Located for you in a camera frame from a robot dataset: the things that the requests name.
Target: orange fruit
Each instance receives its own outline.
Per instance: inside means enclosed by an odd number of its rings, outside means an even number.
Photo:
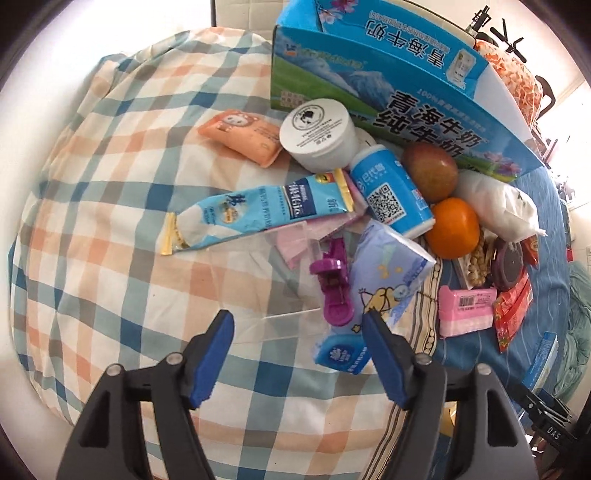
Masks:
[[[433,253],[453,260],[471,253],[480,239],[478,215],[464,200],[448,198],[431,208],[435,226],[425,233]]]

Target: blue bottle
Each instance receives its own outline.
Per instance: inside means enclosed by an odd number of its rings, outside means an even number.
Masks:
[[[433,228],[435,218],[429,205],[386,147],[374,145],[363,149],[349,168],[376,220],[410,239]]]

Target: checkered fabric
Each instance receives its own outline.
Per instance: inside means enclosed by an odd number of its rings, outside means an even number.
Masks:
[[[284,114],[269,109],[270,67],[268,42],[223,28],[100,62],[28,198],[10,262],[18,356],[65,421],[76,422],[109,364],[146,367],[181,351],[221,306],[242,326],[253,312],[304,306],[303,273],[280,268],[271,247],[250,252],[257,268],[229,251],[156,253],[166,212],[304,176],[288,157],[263,170],[197,133],[227,108],[279,123]],[[357,237],[347,236],[351,250]],[[439,275],[440,265],[400,322],[417,351],[435,348]],[[212,399],[193,414],[215,475],[377,478],[403,415],[373,366],[353,376],[314,365],[315,338],[297,321],[283,327],[291,332],[234,343]],[[165,478],[153,412],[144,406],[143,414],[152,471]]]

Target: purple clip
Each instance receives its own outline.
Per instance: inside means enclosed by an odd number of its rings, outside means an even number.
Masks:
[[[333,238],[322,260],[312,262],[310,273],[318,275],[324,294],[324,318],[335,327],[342,327],[353,318],[353,303],[349,296],[347,250],[342,238]]]

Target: white plastic bag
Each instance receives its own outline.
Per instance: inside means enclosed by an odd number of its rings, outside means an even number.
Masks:
[[[540,229],[534,201],[511,185],[463,170],[453,196],[468,202],[480,224],[507,242],[521,242],[536,234],[546,236]]]

